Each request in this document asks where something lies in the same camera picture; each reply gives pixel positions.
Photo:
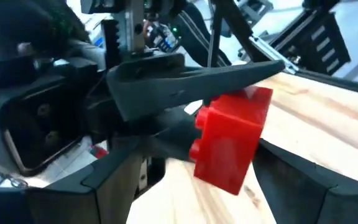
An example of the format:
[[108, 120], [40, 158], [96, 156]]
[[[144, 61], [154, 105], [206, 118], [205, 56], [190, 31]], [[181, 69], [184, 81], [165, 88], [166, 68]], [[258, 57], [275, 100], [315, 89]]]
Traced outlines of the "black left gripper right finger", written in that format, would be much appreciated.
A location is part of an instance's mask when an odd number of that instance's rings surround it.
[[358, 224], [358, 181], [264, 139], [254, 172], [277, 224]]

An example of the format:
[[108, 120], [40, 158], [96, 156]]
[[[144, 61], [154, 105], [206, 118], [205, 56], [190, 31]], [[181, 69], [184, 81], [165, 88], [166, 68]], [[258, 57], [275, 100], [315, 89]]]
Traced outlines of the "red block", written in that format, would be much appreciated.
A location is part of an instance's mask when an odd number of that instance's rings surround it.
[[196, 115], [201, 130], [189, 151], [194, 176], [238, 195], [264, 129], [273, 90], [250, 86], [221, 95]]

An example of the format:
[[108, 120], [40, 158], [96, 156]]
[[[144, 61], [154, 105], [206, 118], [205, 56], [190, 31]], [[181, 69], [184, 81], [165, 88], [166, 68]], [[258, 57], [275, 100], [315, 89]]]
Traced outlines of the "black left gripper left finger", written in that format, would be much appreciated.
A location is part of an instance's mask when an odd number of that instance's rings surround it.
[[0, 189], [0, 224], [125, 224], [141, 163], [114, 151], [43, 189]]

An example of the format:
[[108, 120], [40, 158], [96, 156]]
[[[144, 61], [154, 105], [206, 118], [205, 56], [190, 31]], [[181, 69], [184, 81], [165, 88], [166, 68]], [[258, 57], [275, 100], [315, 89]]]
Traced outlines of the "black computer case with lights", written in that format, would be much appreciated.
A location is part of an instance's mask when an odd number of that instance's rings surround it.
[[304, 10], [270, 45], [296, 66], [333, 75], [351, 58], [335, 13]]

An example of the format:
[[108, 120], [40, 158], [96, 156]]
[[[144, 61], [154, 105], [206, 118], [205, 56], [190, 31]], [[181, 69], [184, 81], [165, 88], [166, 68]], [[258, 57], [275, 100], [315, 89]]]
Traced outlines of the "black aluminium frame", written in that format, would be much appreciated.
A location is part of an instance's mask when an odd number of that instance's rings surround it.
[[[250, 57], [252, 62], [265, 62], [270, 60], [281, 60], [285, 71], [298, 77], [307, 78], [320, 83], [336, 86], [350, 91], [358, 92], [358, 82], [337, 78], [334, 75], [326, 75], [309, 71], [296, 66], [292, 61], [275, 50], [270, 43], [263, 41], [255, 35], [249, 23], [244, 19], [240, 9], [234, 0], [208, 0], [209, 4], [215, 5], [212, 22], [212, 37], [209, 50], [209, 61], [213, 62], [217, 57], [218, 40], [221, 32], [221, 21], [225, 20], [236, 36], [236, 39]], [[303, 0], [303, 10], [320, 10], [332, 12], [332, 8], [339, 0]]]

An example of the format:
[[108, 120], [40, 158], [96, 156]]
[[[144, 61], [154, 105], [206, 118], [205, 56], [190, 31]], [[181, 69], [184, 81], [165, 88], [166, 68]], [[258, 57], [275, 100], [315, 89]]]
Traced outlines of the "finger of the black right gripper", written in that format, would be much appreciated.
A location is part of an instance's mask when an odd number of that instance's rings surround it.
[[129, 122], [116, 136], [116, 148], [133, 149], [145, 157], [189, 161], [190, 147], [200, 136], [195, 117], [177, 107]]
[[188, 68], [182, 54], [126, 61], [106, 75], [124, 121], [243, 89], [284, 69], [281, 60], [212, 68]]

